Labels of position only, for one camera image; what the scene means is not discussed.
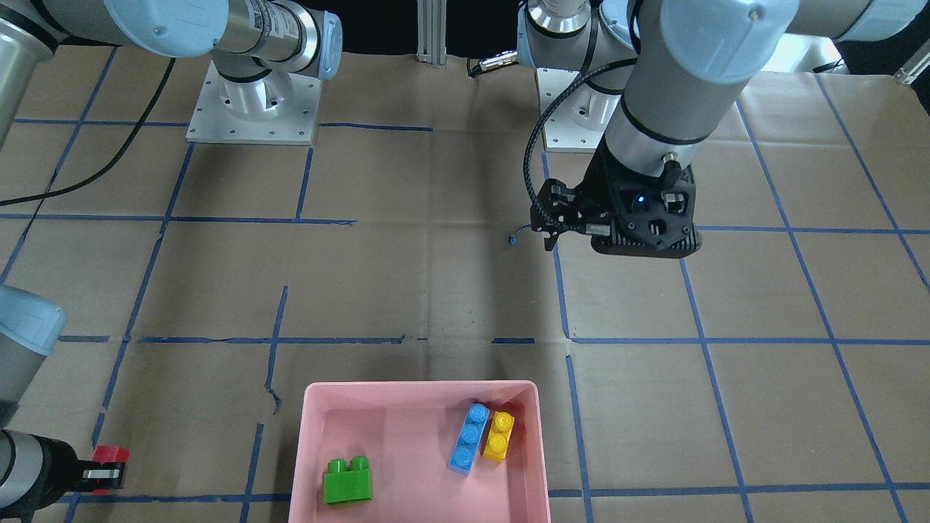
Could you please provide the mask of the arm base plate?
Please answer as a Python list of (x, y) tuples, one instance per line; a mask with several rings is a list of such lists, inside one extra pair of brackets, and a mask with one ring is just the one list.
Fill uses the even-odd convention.
[(210, 63), (186, 132), (210, 145), (311, 146), (323, 81), (272, 72), (251, 83), (222, 77)]
[[(538, 68), (539, 112), (543, 113), (578, 75), (575, 70)], [(596, 92), (582, 85), (549, 116), (543, 129), (548, 152), (592, 153), (619, 103), (619, 94)]]

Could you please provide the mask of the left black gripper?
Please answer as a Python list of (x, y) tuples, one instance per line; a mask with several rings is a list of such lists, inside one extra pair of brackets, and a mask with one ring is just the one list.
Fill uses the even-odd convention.
[(693, 170), (676, 160), (660, 162), (660, 176), (622, 165), (604, 142), (574, 188), (547, 179), (532, 199), (530, 225), (554, 251), (569, 232), (587, 235), (605, 255), (683, 259), (702, 246), (694, 218)]

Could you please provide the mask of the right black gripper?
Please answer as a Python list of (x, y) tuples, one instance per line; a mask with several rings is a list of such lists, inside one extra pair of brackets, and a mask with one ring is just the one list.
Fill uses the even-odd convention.
[(53, 438), (34, 436), (40, 444), (40, 472), (31, 490), (32, 509), (50, 506), (70, 491), (111, 491), (123, 489), (126, 466), (93, 466), (79, 460), (68, 444)]

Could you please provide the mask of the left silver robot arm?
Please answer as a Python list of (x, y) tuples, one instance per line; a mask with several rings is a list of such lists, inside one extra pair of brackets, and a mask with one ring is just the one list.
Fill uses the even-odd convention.
[[(923, 1), (528, 1), (517, 49), (470, 76), (512, 64), (577, 76), (535, 123), (522, 159), (531, 227), (553, 251), (569, 232), (605, 255), (681, 259), (695, 228), (691, 163), (784, 34), (880, 41)], [(615, 100), (581, 182), (534, 188), (535, 145), (555, 110), (585, 87)]]

